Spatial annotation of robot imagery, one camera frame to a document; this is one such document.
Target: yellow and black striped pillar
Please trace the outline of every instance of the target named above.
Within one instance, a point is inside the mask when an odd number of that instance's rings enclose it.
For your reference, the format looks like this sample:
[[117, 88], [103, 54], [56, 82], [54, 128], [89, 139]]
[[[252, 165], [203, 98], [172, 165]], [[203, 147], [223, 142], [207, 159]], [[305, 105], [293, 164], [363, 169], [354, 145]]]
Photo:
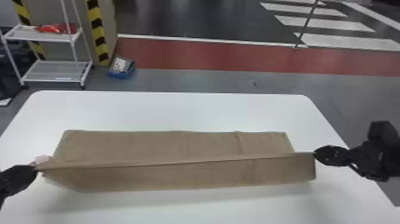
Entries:
[[96, 56], [101, 66], [108, 66], [110, 58], [108, 56], [99, 3], [97, 0], [86, 0], [86, 5], [87, 16], [89, 17], [90, 26], [92, 28], [92, 37], [95, 44]]
[[[20, 18], [21, 24], [31, 26], [28, 9], [25, 7], [22, 0], [12, 0], [12, 2], [14, 3], [14, 8]], [[46, 59], [42, 45], [38, 41], [30, 41], [29, 46], [41, 60]]]

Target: red floor stripe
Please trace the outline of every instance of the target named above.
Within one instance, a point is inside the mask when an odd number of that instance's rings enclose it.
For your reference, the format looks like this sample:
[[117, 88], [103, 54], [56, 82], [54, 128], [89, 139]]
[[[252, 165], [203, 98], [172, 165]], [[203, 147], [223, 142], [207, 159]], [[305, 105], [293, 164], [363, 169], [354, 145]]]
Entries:
[[400, 53], [120, 38], [138, 68], [400, 76]]

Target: white floor marking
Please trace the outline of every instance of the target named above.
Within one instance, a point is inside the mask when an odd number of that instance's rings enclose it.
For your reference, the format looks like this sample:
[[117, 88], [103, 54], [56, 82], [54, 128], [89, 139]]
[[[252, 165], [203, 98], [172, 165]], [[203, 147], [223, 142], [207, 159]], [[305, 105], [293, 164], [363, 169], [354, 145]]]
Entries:
[[10, 103], [11, 100], [12, 100], [12, 98], [0, 100], [0, 107], [5, 107], [5, 106], [7, 106], [7, 105]]
[[302, 41], [308, 46], [400, 51], [400, 44], [390, 39], [356, 38], [352, 36], [333, 36], [304, 33]]
[[[260, 3], [265, 9], [272, 11], [283, 11], [283, 12], [293, 12], [293, 13], [305, 13], [309, 14], [311, 11], [311, 7], [304, 6], [293, 6], [293, 5], [280, 5], [280, 4], [271, 4], [271, 3]], [[346, 17], [346, 14], [339, 12], [338, 10], [331, 10], [328, 8], [316, 8], [314, 11], [315, 15], [335, 15]]]
[[347, 5], [348, 7], [352, 8], [354, 10], [360, 11], [360, 12], [364, 13], [365, 15], [368, 15], [376, 20], [379, 20], [382, 23], [384, 23], [388, 26], [391, 26], [391, 27], [395, 28], [396, 30], [400, 31], [400, 23], [395, 20], [392, 20], [391, 18], [387, 18], [386, 16], [376, 13], [376, 12], [374, 12], [366, 7], [363, 7], [362, 5], [358, 5], [356, 3], [343, 2], [343, 4]]
[[[153, 39], [163, 41], [189, 41], [189, 42], [203, 42], [203, 43], [233, 43], [243, 45], [260, 45], [260, 46], [288, 46], [293, 47], [294, 43], [275, 43], [275, 42], [256, 42], [256, 41], [230, 41], [221, 39], [206, 39], [206, 38], [179, 38], [174, 36], [152, 36], [152, 35], [131, 35], [119, 33], [119, 38], [134, 38], [134, 39]], [[304, 44], [299, 45], [300, 48], [306, 48]]]
[[[289, 17], [275, 15], [275, 17], [284, 25], [287, 26], [304, 26], [307, 18], [302, 17]], [[322, 20], [317, 18], [312, 18], [308, 27], [316, 28], [327, 28], [327, 29], [338, 29], [338, 30], [359, 30], [366, 32], [374, 32], [375, 30], [367, 27], [366, 25], [359, 22], [350, 21], [339, 21], [339, 20]]]
[[[313, 4], [315, 0], [274, 0], [279, 2], [296, 2], [296, 3], [305, 3], [305, 4]], [[326, 5], [324, 2], [318, 1], [319, 5]]]

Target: shelf rack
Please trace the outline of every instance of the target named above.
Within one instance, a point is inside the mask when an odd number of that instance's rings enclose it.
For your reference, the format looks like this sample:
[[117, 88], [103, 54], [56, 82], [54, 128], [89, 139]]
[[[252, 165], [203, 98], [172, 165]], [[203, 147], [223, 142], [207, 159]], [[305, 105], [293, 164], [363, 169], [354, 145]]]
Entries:
[[[71, 2], [77, 22], [79, 24], [79, 28], [76, 30], [76, 33], [71, 33], [65, 2], [64, 0], [60, 0], [62, 12], [64, 14], [64, 21], [67, 25], [67, 34], [42, 33], [36, 31], [34, 26], [24, 26], [22, 24], [18, 24], [5, 35], [0, 36], [7, 55], [10, 58], [10, 62], [22, 86], [26, 85], [25, 82], [77, 82], [80, 83], [80, 87], [82, 89], [85, 88], [85, 80], [90, 69], [92, 68], [93, 60], [85, 33], [82, 30], [82, 23], [76, 7], [76, 2], [75, 0], [71, 0]], [[83, 36], [89, 61], [78, 61], [77, 59], [75, 42], [81, 36]], [[36, 62], [33, 63], [31, 68], [29, 68], [29, 70], [22, 76], [7, 45], [8, 40], [69, 43], [71, 45], [74, 61], [44, 61], [38, 57], [37, 53], [35, 53], [37, 58]]]

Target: gray floor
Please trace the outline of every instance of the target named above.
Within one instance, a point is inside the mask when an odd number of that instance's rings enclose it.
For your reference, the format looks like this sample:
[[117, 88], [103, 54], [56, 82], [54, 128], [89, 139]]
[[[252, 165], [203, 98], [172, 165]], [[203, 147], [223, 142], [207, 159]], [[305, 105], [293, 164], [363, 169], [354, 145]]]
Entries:
[[[97, 68], [90, 74], [88, 91], [303, 94], [316, 104], [350, 147], [366, 139], [373, 120], [390, 120], [400, 130], [400, 77], [140, 69], [134, 78], [120, 80], [107, 77], [105, 71]], [[78, 90], [79, 86], [30, 85], [9, 107], [0, 108], [0, 133], [27, 97], [41, 89]], [[393, 204], [400, 206], [400, 179], [379, 185]]]

